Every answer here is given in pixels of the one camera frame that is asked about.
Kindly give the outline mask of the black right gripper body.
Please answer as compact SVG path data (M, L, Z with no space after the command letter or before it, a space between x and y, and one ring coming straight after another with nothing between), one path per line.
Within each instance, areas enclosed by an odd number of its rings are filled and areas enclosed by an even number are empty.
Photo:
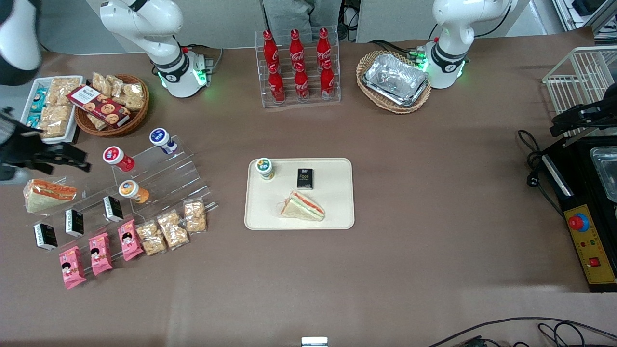
M10 111L2 111L0 119L0 161L3 165L35 168L46 163L43 155L48 145L40 138L41 130L15 120Z

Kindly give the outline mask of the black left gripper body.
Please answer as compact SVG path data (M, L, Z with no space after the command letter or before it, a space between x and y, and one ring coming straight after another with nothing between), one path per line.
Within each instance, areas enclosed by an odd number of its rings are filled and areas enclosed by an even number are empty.
M615 127L617 97L605 97L601 101L585 105L580 110L584 127Z

